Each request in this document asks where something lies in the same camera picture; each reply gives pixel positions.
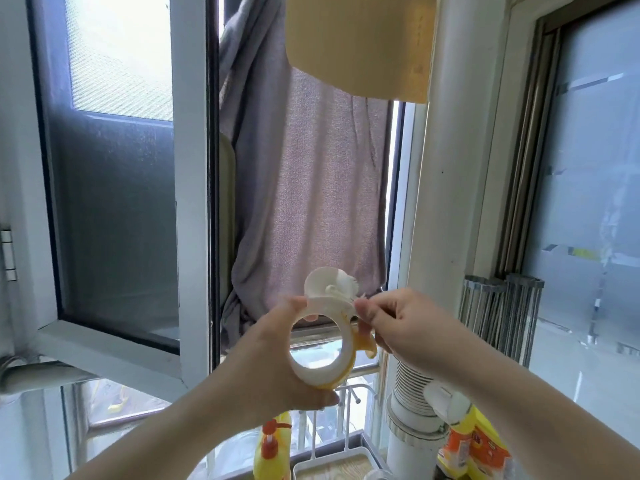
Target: yellow container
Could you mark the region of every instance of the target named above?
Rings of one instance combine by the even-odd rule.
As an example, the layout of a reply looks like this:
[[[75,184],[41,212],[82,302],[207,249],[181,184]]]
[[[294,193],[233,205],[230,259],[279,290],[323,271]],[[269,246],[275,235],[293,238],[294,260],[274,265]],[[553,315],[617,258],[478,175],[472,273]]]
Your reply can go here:
[[[476,410],[468,475],[472,480],[514,480],[513,457],[496,430],[480,411]]]
[[[465,418],[451,425],[447,444],[438,451],[438,462],[450,478],[462,478],[468,470],[469,450],[476,427],[476,408],[471,406]]]
[[[291,415],[286,412],[262,427],[253,457],[255,480],[290,480]]]

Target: cardboard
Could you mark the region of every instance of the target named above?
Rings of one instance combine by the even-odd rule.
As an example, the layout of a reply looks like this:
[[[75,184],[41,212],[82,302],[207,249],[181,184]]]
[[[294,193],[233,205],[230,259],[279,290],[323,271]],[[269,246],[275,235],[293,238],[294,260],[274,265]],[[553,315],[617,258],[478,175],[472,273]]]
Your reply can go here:
[[[355,96],[425,103],[437,0],[287,0],[289,63]]]

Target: hinge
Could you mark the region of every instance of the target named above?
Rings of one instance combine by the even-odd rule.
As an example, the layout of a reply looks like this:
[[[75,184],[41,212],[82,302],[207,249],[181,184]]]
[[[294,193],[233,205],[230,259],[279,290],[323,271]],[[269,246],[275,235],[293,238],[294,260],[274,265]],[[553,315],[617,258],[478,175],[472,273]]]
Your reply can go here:
[[[15,260],[13,259],[13,238],[11,229],[0,230],[0,241],[2,241],[2,254],[4,258],[4,272],[7,281],[18,281],[18,274],[15,272]]]

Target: white ring-shaped object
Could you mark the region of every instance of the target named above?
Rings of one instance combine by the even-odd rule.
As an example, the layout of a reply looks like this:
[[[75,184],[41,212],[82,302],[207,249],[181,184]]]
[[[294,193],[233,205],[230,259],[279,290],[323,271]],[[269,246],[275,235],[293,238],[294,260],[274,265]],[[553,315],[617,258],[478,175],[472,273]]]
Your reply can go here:
[[[356,315],[356,310],[352,304],[346,301],[322,296],[308,298],[307,307],[300,312],[298,320],[309,315],[324,315],[331,318],[338,325],[342,336],[340,354],[332,363],[318,369],[304,367],[291,356],[291,366],[296,375],[309,386],[332,389],[344,380],[355,361],[356,350],[353,343],[351,317]]]

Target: gray tray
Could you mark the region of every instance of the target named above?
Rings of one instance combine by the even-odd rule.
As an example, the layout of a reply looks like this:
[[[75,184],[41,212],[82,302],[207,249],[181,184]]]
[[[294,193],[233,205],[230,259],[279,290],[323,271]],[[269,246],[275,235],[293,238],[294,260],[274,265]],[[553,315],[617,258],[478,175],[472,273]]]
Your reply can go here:
[[[378,450],[373,446],[373,443],[363,430],[354,431],[349,435],[349,448],[356,448],[358,446],[364,446],[371,452],[373,459],[376,460],[378,468],[382,470],[388,470],[385,460],[380,456]],[[329,443],[325,443],[320,446],[316,446],[316,458],[321,458],[333,453],[338,453],[344,450],[344,438],[337,438]],[[311,448],[302,450],[291,457],[291,469],[295,467],[301,461],[311,460]],[[243,470],[236,470],[224,477],[220,477],[217,480],[253,480],[253,468],[245,468]]]

